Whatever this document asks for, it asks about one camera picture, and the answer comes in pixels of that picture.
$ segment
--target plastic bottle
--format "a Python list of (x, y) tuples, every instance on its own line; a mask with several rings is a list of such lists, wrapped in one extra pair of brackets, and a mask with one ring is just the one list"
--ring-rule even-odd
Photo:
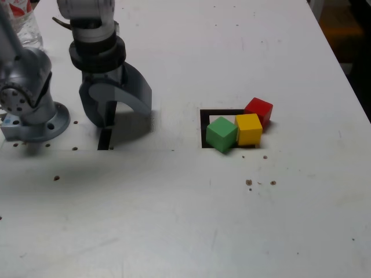
[(30, 0), (0, 1), (22, 45), (43, 49), (42, 37)]

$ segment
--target gray metal arm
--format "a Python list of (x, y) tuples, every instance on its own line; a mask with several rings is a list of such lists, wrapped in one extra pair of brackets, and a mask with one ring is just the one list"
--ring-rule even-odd
[(54, 103), (52, 64), (41, 50), (23, 48), (0, 5), (0, 104), (8, 114), (1, 130), (8, 141), (47, 141), (68, 126), (65, 106)]

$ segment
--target wooden block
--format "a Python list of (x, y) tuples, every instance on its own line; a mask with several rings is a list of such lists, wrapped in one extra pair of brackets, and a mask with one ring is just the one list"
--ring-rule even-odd
[(256, 114), (237, 115), (235, 124), (238, 128), (237, 144), (239, 146), (260, 144), (263, 127)]
[(256, 114), (259, 117), (261, 126), (265, 128), (271, 119), (272, 109), (272, 104), (255, 97), (250, 101), (248, 106), (246, 106), (244, 113)]
[(217, 118), (206, 129), (206, 142), (222, 153), (236, 143), (236, 138), (236, 125), (223, 117)]

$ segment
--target red cube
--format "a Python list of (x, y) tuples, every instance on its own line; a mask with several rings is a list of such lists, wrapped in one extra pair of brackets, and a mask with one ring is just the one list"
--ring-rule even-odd
[(261, 126), (265, 128), (270, 121), (272, 109), (272, 104), (255, 97), (250, 101), (248, 106), (246, 106), (244, 114), (256, 114), (260, 120)]

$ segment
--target green cube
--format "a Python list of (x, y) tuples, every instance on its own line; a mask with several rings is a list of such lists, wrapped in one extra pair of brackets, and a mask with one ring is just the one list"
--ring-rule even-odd
[(219, 117), (208, 125), (206, 142), (220, 152), (226, 152), (237, 140), (238, 128), (229, 120)]

